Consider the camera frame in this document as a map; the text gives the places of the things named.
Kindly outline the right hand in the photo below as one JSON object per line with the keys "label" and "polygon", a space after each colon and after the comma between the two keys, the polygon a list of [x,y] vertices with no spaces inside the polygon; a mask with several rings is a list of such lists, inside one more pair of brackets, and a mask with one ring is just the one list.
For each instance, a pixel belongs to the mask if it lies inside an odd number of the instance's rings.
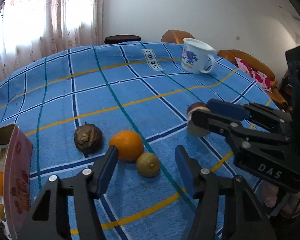
{"label": "right hand", "polygon": [[261,199],[266,207],[273,208],[279,202],[282,202],[281,209],[285,215],[295,217],[300,214],[300,192],[290,193],[290,196],[284,200],[279,201],[279,187],[272,185],[266,181],[261,184]]}

